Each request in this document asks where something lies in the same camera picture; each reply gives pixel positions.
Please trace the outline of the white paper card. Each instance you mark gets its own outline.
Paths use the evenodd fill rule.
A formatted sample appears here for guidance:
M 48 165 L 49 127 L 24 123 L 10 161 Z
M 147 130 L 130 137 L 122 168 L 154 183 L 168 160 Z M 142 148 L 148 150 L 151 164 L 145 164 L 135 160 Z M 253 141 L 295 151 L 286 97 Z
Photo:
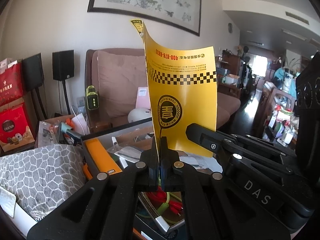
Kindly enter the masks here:
M 29 230 L 37 223 L 37 221 L 28 215 L 17 203 L 15 204 L 14 217 L 10 217 L 10 219 L 25 238 Z

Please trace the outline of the cardboard box tray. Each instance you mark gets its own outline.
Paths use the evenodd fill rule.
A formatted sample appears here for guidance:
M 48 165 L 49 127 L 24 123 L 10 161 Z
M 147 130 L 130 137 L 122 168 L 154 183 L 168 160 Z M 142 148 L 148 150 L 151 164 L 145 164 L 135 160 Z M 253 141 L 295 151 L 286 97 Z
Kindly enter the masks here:
M 132 146 L 145 151 L 151 148 L 153 136 L 154 133 L 151 131 L 151 127 L 146 127 L 117 137 L 112 136 L 111 139 L 113 146 Z M 178 155 L 180 161 L 190 164 L 200 172 L 208 174 L 222 172 L 221 165 L 214 158 L 203 157 L 184 151 L 178 151 Z M 132 164 L 124 158 L 119 158 L 119 160 L 123 168 Z M 140 218 L 154 220 L 157 228 L 164 228 L 164 233 L 168 233 L 184 225 L 184 213 L 179 192 L 165 192 L 158 188 L 155 192 L 140 192 L 138 199 L 143 205 L 145 212 L 138 211 L 136 215 Z

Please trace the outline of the framed bird painting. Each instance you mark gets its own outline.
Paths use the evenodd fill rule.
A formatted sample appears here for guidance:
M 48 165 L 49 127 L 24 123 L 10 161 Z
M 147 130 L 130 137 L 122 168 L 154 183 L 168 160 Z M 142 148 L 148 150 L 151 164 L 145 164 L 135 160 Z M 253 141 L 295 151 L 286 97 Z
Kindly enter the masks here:
M 200 35 L 202 0 L 89 0 L 88 12 L 129 15 Z

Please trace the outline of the round wall clock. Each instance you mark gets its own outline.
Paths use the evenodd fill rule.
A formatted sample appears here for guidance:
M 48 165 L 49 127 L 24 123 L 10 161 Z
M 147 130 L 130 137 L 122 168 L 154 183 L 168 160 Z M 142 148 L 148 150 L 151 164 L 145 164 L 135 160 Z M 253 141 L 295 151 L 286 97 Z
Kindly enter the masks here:
M 228 32 L 229 32 L 230 34 L 233 33 L 233 24 L 232 24 L 232 23 L 228 23 Z

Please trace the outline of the orange book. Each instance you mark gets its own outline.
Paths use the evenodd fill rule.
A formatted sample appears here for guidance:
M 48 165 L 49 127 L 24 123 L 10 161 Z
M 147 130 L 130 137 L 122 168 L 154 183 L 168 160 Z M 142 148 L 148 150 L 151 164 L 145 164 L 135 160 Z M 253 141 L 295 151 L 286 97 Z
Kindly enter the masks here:
M 121 168 L 97 138 L 86 140 L 85 146 L 100 172 L 105 172 L 109 175 L 122 172 Z

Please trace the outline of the yellow paper envelope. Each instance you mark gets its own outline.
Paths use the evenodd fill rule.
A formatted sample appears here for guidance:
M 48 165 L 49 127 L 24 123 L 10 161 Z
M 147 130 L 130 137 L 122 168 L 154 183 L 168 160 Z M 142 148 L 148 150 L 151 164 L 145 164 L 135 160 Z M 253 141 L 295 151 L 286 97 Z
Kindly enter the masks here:
M 149 35 L 140 19 L 132 19 L 144 43 L 146 75 L 156 146 L 167 137 L 172 150 L 204 157 L 209 150 L 188 140 L 187 126 L 196 123 L 217 128 L 217 80 L 213 47 L 175 50 L 163 47 Z

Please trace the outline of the red chocolate gift box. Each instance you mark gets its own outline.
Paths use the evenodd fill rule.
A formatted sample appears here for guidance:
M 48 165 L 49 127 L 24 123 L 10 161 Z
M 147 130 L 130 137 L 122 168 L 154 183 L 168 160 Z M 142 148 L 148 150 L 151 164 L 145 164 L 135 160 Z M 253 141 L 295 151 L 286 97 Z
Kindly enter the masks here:
M 1 148 L 9 152 L 35 142 L 25 103 L 1 112 Z

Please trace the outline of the black speaker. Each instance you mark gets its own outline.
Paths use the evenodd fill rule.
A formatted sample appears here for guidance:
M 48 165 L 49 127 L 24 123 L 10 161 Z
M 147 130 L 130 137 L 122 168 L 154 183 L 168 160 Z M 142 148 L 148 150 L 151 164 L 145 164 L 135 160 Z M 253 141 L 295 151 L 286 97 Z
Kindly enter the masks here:
M 26 91 L 41 87 L 44 84 L 41 53 L 23 59 L 22 72 Z
M 53 79 L 56 81 L 74 77 L 74 50 L 53 52 L 52 67 Z

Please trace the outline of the white dome lamp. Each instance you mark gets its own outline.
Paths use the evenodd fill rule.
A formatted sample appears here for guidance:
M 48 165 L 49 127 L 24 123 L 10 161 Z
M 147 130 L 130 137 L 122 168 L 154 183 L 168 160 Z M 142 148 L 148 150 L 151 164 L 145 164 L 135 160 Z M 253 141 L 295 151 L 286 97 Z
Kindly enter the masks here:
M 128 122 L 136 122 L 151 117 L 151 111 L 146 108 L 135 108 L 127 116 Z

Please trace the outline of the red tea gift bag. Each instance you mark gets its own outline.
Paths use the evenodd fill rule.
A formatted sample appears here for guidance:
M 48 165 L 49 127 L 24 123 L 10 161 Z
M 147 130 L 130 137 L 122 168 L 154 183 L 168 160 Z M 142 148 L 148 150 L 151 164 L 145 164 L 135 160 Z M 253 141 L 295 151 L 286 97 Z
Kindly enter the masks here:
M 18 62 L 1 74 L 1 106 L 11 103 L 25 94 L 22 63 Z

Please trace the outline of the left sofa cushion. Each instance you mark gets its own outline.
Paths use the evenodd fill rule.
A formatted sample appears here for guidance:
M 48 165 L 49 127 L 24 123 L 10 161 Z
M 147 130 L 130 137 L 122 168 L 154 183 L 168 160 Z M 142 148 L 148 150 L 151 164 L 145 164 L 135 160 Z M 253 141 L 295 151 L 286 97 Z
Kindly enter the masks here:
M 144 51 L 97 51 L 97 75 L 100 106 L 111 118 L 128 115 L 136 107 L 138 88 L 147 86 Z

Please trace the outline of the pink booklet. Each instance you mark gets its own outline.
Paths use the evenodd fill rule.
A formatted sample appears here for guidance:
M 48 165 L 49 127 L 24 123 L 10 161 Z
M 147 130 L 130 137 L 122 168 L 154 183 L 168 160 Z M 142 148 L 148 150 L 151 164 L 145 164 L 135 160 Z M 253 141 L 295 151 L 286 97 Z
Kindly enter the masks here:
M 136 98 L 136 108 L 150 109 L 150 99 L 148 87 L 139 87 Z

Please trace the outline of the grey patterned fleece blanket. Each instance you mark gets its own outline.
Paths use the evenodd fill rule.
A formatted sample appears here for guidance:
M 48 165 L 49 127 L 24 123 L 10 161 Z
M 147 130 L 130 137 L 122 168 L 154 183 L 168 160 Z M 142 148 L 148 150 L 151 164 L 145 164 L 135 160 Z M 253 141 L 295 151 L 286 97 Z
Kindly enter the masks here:
M 1 187 L 37 222 L 84 186 L 83 150 L 48 145 L 1 157 Z

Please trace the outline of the right black speaker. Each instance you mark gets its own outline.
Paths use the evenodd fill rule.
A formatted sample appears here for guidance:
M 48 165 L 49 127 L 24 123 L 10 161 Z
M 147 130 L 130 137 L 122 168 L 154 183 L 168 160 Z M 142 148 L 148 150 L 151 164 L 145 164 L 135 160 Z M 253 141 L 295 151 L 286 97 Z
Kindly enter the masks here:
M 53 79 L 56 81 L 74 77 L 74 50 L 53 52 L 52 67 Z

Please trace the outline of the face mask plastic bag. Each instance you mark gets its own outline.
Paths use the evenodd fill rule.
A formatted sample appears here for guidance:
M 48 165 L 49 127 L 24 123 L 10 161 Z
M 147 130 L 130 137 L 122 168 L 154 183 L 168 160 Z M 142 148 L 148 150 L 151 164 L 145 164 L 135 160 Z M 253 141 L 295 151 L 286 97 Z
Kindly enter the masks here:
M 124 158 L 126 161 L 129 161 L 131 163 L 136 163 L 140 160 L 140 156 L 142 151 L 132 147 L 132 146 L 113 146 L 111 148 L 107 149 L 108 153 L 114 154 L 118 156 L 119 158 Z

